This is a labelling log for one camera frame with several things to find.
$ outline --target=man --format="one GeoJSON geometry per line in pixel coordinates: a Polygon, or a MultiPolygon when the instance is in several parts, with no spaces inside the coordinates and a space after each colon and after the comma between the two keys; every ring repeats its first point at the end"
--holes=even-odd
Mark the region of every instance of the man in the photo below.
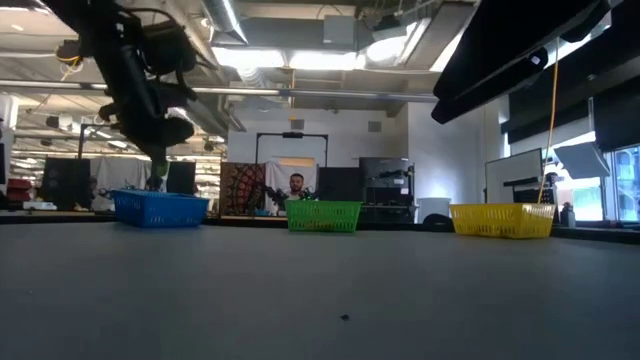
{"type": "Polygon", "coordinates": [[[300,200],[300,193],[302,192],[303,186],[304,176],[298,173],[291,175],[289,177],[289,188],[291,190],[287,192],[287,195],[289,195],[289,200],[300,200]]]}

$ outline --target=plastic basket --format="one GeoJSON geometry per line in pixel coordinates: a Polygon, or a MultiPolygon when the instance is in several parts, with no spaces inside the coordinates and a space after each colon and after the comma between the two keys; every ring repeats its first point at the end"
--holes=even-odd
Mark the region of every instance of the plastic basket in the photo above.
{"type": "Polygon", "coordinates": [[[451,205],[456,233],[510,239],[551,234],[556,206],[548,204],[451,205]]]}
{"type": "Polygon", "coordinates": [[[209,199],[139,190],[113,191],[118,220],[140,227],[195,227],[207,213],[209,199]]]}
{"type": "Polygon", "coordinates": [[[290,231],[355,232],[360,202],[287,200],[290,231]]]}

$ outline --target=yellow basket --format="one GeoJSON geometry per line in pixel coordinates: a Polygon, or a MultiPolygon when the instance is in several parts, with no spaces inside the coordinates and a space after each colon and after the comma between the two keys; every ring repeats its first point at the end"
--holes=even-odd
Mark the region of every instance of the yellow basket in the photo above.
{"type": "Polygon", "coordinates": [[[549,204],[451,205],[456,233],[510,239],[545,238],[551,234],[556,206],[549,204]]]}

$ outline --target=green basket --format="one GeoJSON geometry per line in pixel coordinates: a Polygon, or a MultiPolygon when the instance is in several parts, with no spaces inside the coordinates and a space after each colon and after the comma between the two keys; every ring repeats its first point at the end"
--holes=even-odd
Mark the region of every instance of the green basket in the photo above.
{"type": "Polygon", "coordinates": [[[287,200],[290,231],[355,232],[360,202],[287,200]]]}

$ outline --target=table surface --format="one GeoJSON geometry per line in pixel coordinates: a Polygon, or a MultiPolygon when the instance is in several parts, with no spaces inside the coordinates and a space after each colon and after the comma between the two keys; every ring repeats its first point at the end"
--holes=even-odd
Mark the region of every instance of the table surface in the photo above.
{"type": "Polygon", "coordinates": [[[41,224],[0,257],[0,359],[640,358],[632,245],[41,224]]]}

